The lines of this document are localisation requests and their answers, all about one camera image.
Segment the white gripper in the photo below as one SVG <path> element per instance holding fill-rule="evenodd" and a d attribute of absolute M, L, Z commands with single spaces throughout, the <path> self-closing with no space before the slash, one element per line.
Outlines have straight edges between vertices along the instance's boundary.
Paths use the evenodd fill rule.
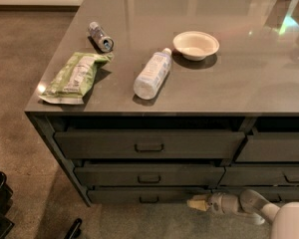
<path fill-rule="evenodd" d="M 234 194 L 223 192 L 209 194 L 194 195 L 186 201 L 189 208 L 200 211 L 207 211 L 210 207 L 215 214 L 234 214 L 238 215 L 241 212 L 239 198 Z"/>

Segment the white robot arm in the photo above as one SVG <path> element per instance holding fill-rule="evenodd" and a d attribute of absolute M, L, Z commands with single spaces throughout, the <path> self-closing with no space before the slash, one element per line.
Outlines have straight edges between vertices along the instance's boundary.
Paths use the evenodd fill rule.
<path fill-rule="evenodd" d="M 199 211 L 234 215 L 254 225 L 267 222 L 271 226 L 270 239 L 299 239 L 299 202 L 279 207 L 257 191 L 246 189 L 239 195 L 224 192 L 194 195 L 186 204 Z"/>

